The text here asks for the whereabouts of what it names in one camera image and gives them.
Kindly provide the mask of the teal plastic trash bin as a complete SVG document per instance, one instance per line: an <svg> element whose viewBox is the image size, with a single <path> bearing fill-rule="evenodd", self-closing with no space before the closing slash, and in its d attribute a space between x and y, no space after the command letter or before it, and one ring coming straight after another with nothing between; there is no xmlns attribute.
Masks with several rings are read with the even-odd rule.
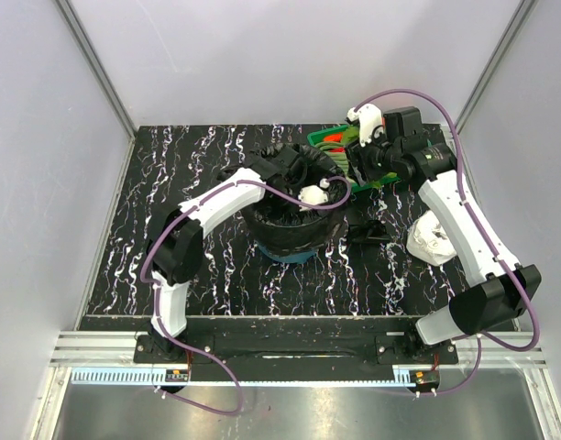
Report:
<svg viewBox="0 0 561 440"><path fill-rule="evenodd" d="M290 254L281 255L278 253L274 253L267 249L264 245L258 243L259 251L266 256L267 258L271 259L272 261L279 262L282 264L304 264L307 260L311 259L314 255L317 254L317 249L309 249L304 251L292 252Z"/></svg>

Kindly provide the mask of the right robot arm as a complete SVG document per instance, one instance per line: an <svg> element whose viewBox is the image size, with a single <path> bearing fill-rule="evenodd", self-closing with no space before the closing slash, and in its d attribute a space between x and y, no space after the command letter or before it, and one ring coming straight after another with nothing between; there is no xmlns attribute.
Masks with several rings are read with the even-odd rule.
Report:
<svg viewBox="0 0 561 440"><path fill-rule="evenodd" d="M358 130L357 139L346 146L350 176L376 182L394 173L408 182L445 230L465 272L467 290L416 322L416 332L403 342L406 356L423 363L439 343L522 316L541 274L503 245L469 192L456 155L446 143L433 144L425 136L419 109L382 113L364 104L349 109L346 121Z"/></svg>

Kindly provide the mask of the black trash bag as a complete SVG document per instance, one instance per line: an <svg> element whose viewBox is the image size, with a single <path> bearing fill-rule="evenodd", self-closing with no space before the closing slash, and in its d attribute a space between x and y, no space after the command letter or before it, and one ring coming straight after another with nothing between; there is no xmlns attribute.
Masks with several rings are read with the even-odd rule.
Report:
<svg viewBox="0 0 561 440"><path fill-rule="evenodd" d="M349 197L345 173L321 150L293 143L256 148L242 162L222 168L217 180L221 182L241 168L255 171L269 187L273 176L305 177L302 187L317 184L322 179L330 182L329 202L311 205L309 211L300 210L302 203L298 195L284 203L268 190L261 201L240 210L256 242L270 251L286 255L321 248L343 224L343 212Z"/></svg>

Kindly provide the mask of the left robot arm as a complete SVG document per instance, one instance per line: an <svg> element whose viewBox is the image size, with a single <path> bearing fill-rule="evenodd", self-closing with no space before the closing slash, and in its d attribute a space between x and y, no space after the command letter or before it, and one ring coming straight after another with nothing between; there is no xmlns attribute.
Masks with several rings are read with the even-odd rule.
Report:
<svg viewBox="0 0 561 440"><path fill-rule="evenodd" d="M173 208L154 214L148 227L148 247L140 279L153 290L151 325L158 333L154 351L164 361L182 358L187 327L186 302L190 281L203 264L204 239L242 209L261 202L267 194L301 204L300 190L308 165L294 147L282 146L271 157L249 156L224 172L213 189Z"/></svg>

